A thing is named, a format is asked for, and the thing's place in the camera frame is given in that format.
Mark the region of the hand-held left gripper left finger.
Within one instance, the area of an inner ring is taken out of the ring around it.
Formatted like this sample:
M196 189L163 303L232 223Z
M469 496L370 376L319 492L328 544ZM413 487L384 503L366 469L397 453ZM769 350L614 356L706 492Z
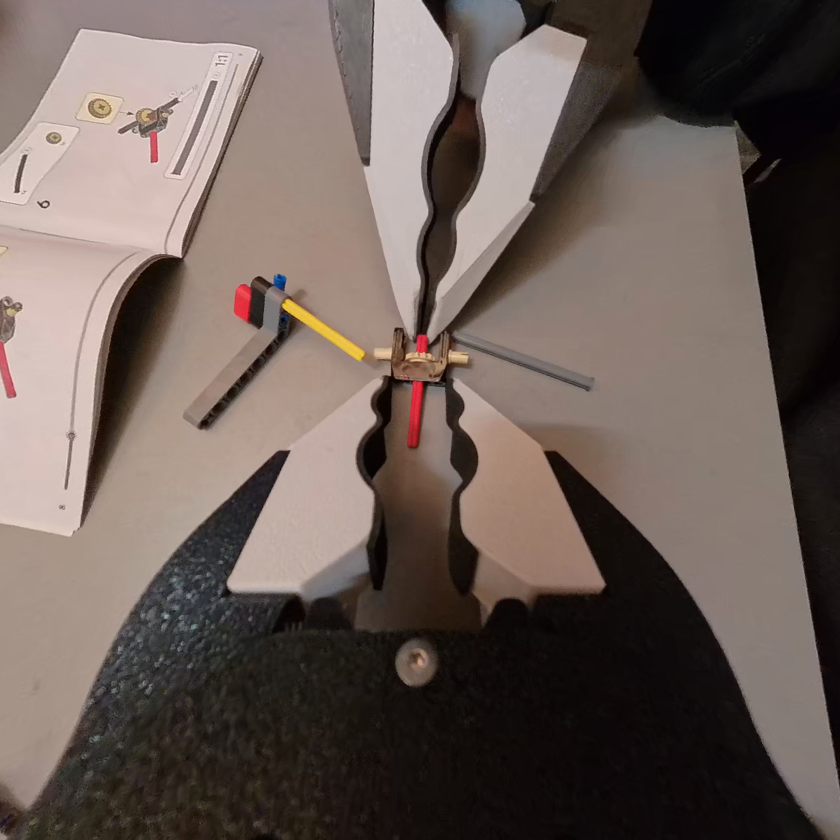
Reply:
M227 588L234 594L335 597L382 588L384 507L373 477L384 465L389 379L373 379L291 447Z

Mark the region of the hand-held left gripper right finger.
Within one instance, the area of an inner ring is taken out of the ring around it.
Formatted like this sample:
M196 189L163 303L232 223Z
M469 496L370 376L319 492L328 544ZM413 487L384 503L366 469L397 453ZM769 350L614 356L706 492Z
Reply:
M446 421L460 479L448 567L482 622L503 601L601 593L602 573L541 445L461 380L446 385Z

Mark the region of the lego beam assembly yellow axle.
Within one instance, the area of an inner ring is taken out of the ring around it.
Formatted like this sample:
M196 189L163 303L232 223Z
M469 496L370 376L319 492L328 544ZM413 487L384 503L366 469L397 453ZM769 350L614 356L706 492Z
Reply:
M290 337L293 324L314 331L356 361L365 351L295 302L287 293L287 278L258 276L237 287L234 314L256 332L211 383L185 409L183 418L197 429L207 429L251 383Z

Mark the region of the lego frame with red axle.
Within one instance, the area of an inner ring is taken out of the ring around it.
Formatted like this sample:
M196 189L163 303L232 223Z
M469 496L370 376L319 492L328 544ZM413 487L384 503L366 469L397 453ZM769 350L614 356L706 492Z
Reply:
M403 328L396 328L392 336L392 344L387 348L374 348L373 356L377 361L387 362L391 366L391 376L400 382L411 382L412 395L409 412L407 445L409 448L416 448L422 426L424 388L426 385L440 385L445 382L445 374L450 366L466 365L469 362L467 352L451 349L451 336L443 332L436 361L425 364L407 364L404 361L405 354L409 352L428 350L429 340L425 334L416 338L416 348L412 350L406 331Z

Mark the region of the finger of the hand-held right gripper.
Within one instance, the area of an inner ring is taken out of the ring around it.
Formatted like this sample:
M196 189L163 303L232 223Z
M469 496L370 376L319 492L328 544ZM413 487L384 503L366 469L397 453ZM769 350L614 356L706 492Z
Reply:
M434 219L430 158L455 99L459 41L420 1L374 3L371 152L364 175L397 309L421 332L424 248Z
M541 26L490 65L478 103L477 180L455 215L455 251L438 282L427 334L454 321L535 206L538 175L586 46Z

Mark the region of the person's dark clothing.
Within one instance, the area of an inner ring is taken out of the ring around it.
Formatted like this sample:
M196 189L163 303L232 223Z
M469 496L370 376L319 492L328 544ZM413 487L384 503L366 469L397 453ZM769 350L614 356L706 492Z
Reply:
M777 165L748 203L809 585L838 591L838 134Z

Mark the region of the open lego instruction booklet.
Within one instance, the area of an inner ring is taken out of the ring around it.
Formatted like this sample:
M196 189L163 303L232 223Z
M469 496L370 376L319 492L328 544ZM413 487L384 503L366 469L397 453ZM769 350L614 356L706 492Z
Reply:
M79 529L123 300L183 258L262 55L81 29L1 158L1 522Z

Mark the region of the grey lego axle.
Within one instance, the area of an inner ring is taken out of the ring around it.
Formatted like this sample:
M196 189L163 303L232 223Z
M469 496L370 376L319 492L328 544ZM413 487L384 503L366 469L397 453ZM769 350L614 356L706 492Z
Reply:
M463 345L470 350L478 351L510 364L515 364L526 370L540 373L541 375L548 376L564 384L578 387L587 392L590 392L595 384L595 379L588 375L568 370L557 364L540 360L526 353L520 353L463 332L454 333L453 339L458 345Z

